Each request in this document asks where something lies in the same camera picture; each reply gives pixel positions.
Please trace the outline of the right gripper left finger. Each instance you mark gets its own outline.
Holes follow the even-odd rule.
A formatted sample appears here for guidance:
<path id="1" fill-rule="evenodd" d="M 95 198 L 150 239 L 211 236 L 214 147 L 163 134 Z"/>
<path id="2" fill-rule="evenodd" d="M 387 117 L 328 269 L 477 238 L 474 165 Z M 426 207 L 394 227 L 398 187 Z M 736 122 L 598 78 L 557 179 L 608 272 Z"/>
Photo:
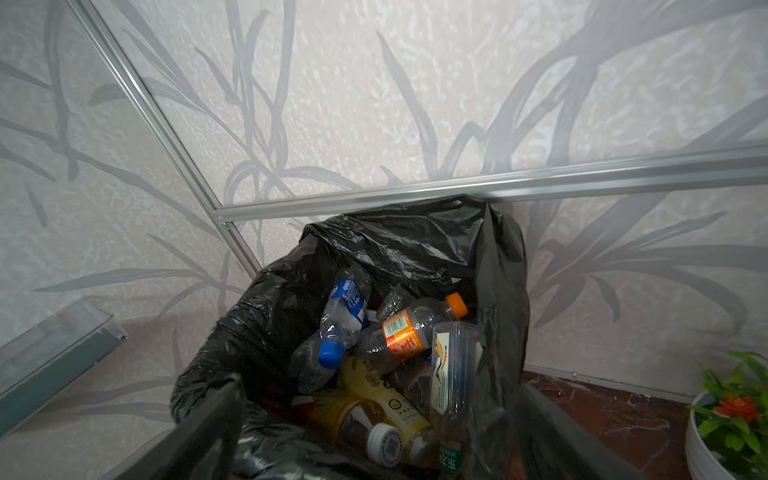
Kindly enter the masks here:
<path id="1" fill-rule="evenodd" d="M 228 479 L 245 419 L 239 378 L 227 381 L 117 479 Z"/>

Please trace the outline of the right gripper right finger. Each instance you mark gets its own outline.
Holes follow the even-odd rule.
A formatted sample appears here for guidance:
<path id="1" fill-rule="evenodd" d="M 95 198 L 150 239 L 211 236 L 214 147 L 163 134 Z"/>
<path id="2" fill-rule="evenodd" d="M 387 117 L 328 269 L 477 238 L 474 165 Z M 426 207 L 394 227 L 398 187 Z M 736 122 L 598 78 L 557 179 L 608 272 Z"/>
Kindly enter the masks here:
<path id="1" fill-rule="evenodd" d="M 512 422 L 529 479 L 642 477 L 533 386 L 518 386 L 512 400 Z"/>

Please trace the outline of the blue label clear bottle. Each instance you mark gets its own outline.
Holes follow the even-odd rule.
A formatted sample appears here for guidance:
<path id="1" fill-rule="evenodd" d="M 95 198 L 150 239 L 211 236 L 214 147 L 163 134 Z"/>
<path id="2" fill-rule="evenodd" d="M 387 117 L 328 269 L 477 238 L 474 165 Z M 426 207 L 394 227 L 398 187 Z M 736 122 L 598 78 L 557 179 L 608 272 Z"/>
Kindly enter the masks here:
<path id="1" fill-rule="evenodd" d="M 481 355 L 477 325 L 453 321 L 435 326 L 429 407 L 439 439 L 438 464 L 445 479 L 456 479 L 461 475 L 468 445 L 469 406 Z"/>

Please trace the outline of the red yellow tea bottle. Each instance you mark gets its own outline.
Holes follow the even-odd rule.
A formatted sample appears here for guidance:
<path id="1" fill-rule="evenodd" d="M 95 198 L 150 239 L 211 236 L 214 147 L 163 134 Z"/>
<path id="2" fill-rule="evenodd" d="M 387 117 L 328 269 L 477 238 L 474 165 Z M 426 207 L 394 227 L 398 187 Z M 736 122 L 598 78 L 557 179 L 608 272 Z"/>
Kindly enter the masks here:
<path id="1" fill-rule="evenodd" d="M 346 358 L 337 387 L 310 394 L 301 410 L 331 438 L 379 466 L 437 466 L 438 438 L 431 422 L 359 358 Z"/>

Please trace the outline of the orange label clear bottle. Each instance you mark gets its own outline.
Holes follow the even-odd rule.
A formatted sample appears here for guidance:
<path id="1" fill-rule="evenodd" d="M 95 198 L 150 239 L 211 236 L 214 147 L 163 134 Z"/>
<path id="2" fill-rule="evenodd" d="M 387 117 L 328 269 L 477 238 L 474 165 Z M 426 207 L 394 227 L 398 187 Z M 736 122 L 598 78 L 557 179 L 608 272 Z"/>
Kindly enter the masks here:
<path id="1" fill-rule="evenodd" d="M 449 294 L 443 300 L 415 300 L 379 326 L 364 329 L 352 355 L 362 359 L 372 372 L 386 375 L 429 349 L 437 324 L 460 320 L 468 313 L 459 293 Z"/>

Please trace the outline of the small pepsi bottle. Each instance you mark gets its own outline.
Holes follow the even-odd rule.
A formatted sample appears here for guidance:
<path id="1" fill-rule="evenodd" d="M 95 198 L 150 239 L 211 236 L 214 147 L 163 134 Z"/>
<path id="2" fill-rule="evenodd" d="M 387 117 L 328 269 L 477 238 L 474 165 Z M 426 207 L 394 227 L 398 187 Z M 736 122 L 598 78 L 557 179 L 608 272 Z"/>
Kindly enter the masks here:
<path id="1" fill-rule="evenodd" d="M 288 374 L 301 394 L 320 390 L 340 369 L 347 351 L 357 343 L 366 325 L 371 293 L 371 277 L 356 262 L 336 274 L 318 331 L 291 355 Z"/>

